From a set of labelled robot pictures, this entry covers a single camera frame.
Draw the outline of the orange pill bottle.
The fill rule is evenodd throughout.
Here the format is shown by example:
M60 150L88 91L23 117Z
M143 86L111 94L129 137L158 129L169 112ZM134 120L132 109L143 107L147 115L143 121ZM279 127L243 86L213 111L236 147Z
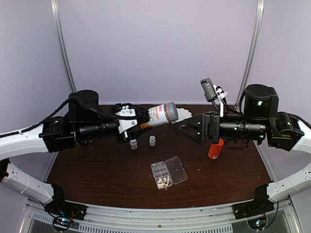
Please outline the orange pill bottle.
M211 160L215 160L219 157L222 149L224 146L224 141L223 139L219 139L219 142L217 144L211 144L210 148L209 148L209 152L208 152L208 157Z

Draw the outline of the grey capped vitamin bottle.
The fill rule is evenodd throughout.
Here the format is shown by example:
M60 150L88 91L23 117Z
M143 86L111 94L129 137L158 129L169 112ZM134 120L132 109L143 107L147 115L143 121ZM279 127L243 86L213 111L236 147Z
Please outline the grey capped vitamin bottle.
M169 123L165 116L164 108L164 104L149 108L149 120L146 123L140 124L139 127L144 129Z

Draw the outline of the clear plastic pill organizer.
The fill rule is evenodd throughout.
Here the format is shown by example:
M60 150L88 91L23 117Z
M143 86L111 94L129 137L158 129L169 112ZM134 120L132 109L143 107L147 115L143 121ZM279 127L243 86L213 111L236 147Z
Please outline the clear plastic pill organizer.
M172 185L180 184L188 179L184 166L178 156L171 157L166 161L152 163L150 165L155 184L157 186L157 179L169 177L170 187Z

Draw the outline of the grey bottle cap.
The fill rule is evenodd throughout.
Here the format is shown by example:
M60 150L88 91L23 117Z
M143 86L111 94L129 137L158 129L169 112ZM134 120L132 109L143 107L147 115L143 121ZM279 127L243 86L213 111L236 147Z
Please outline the grey bottle cap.
M174 102L169 102L164 104L165 109L165 116L168 120L168 122L176 121L178 120L178 111L177 107Z

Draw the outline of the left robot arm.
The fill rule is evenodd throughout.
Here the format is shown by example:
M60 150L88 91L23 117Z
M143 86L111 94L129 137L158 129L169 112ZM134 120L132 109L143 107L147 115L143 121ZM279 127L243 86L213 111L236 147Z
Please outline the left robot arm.
M102 138L116 137L118 143L127 142L144 133L144 130L132 131L132 128L146 123L149 117L146 108L130 103L116 104L111 113L105 113L99 107L98 93L93 90L71 93L42 121L1 134L0 180L64 216L70 211L70 205L65 201L63 189L19 172L9 159L29 153L54 153L76 145L87 146Z

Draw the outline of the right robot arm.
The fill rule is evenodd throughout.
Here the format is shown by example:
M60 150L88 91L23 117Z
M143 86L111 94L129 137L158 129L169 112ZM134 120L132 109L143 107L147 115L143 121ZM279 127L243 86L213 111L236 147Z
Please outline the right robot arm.
M278 111L279 98L273 87L251 84L245 88L242 99L243 113L223 116L217 112L201 113L174 126L201 146L205 139L213 144L220 139L244 139L261 144L266 139L270 147L310 153L310 124L297 115Z

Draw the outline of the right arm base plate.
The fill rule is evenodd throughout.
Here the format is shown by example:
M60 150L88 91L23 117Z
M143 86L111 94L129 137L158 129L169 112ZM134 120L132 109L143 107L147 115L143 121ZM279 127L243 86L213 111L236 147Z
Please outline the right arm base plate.
M232 205L235 219L249 218L263 215L274 210L274 204L270 201L257 202L255 200Z

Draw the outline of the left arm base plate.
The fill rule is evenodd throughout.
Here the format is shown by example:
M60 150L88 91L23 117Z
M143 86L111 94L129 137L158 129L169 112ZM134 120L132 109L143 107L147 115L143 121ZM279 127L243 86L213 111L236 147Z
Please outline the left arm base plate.
M76 220L84 220L87 211L85 205L68 201L56 202L54 200L48 204L44 204L44 209L54 216L62 216Z

